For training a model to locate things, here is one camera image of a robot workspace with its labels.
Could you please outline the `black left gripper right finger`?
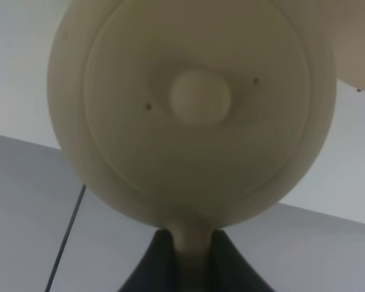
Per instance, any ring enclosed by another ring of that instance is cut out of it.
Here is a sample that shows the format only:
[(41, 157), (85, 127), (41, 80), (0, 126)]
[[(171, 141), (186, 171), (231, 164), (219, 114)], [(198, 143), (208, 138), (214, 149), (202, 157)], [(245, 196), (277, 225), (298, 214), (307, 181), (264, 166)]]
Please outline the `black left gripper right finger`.
[(272, 292), (273, 289), (239, 253), (227, 233), (211, 235), (207, 258), (207, 290), (229, 292)]

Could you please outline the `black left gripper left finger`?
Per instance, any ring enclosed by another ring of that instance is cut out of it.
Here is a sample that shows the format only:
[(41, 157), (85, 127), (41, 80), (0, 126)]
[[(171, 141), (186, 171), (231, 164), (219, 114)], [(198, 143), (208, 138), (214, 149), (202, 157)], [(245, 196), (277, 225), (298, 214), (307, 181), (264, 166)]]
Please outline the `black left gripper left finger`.
[(176, 291), (176, 257), (169, 231), (159, 229), (155, 232), (143, 258), (119, 291)]

